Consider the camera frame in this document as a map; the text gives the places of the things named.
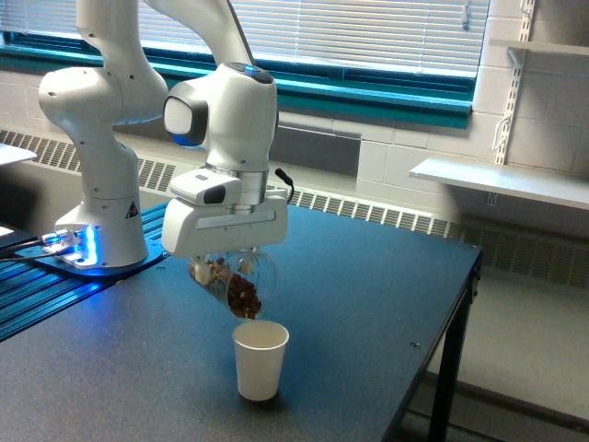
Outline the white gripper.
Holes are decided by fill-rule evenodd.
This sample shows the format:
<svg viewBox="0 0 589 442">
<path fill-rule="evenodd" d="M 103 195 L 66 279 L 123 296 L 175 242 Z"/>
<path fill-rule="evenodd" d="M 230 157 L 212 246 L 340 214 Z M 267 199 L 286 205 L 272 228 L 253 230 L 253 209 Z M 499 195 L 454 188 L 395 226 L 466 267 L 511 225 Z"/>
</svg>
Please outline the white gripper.
<svg viewBox="0 0 589 442">
<path fill-rule="evenodd" d="M 196 282 L 210 281 L 203 257 L 210 253 L 241 250 L 238 270 L 253 274 L 259 266 L 256 247 L 282 242 L 287 220 L 286 199 L 279 194 L 266 197 L 245 215 L 229 214 L 223 205 L 196 206 L 176 198 L 167 205 L 161 243 L 174 256 L 193 258 Z"/>
</svg>

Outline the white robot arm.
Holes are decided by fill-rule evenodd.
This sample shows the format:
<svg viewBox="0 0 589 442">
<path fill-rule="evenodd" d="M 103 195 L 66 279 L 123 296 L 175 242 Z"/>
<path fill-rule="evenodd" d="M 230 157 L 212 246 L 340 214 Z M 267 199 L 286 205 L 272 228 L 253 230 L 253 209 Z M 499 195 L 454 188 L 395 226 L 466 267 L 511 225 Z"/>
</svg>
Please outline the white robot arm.
<svg viewBox="0 0 589 442">
<path fill-rule="evenodd" d="M 214 71 L 169 87 L 148 62 L 134 1 L 80 1 L 76 27 L 99 50 L 100 67 L 50 72 L 40 83 L 45 116 L 75 147 L 82 199 L 42 240 L 68 272 L 110 276 L 149 258 L 138 159 L 118 125 L 162 119 L 174 140 L 204 149 L 202 167 L 171 182 L 161 244 L 180 258 L 251 249 L 284 240 L 287 196 L 269 191 L 277 87 L 254 61 L 228 1 L 155 1 L 152 8 L 200 36 Z"/>
</svg>

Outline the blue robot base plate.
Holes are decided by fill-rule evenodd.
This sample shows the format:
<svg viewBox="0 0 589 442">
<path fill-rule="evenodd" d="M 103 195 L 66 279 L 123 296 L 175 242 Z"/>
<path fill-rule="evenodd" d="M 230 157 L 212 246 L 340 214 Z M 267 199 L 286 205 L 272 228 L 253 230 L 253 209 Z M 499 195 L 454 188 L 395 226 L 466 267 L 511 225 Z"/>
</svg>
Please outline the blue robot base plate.
<svg viewBox="0 0 589 442">
<path fill-rule="evenodd" d="M 122 266 L 122 267 L 97 267 L 92 269 L 78 269 L 73 265 L 70 265 L 62 260 L 58 260 L 54 257 L 48 258 L 41 258 L 29 261 L 29 263 L 35 263 L 36 265 L 40 266 L 41 268 L 57 272 L 63 273 L 69 276 L 80 277 L 82 279 L 99 279 L 99 280 L 107 280 L 107 279 L 125 279 L 134 274 L 140 273 L 142 270 L 145 270 L 159 262 L 163 261 L 167 257 L 167 253 L 163 250 L 161 243 L 158 240 L 151 240 L 149 239 L 146 242 L 147 247 L 147 257 L 142 261 Z"/>
</svg>

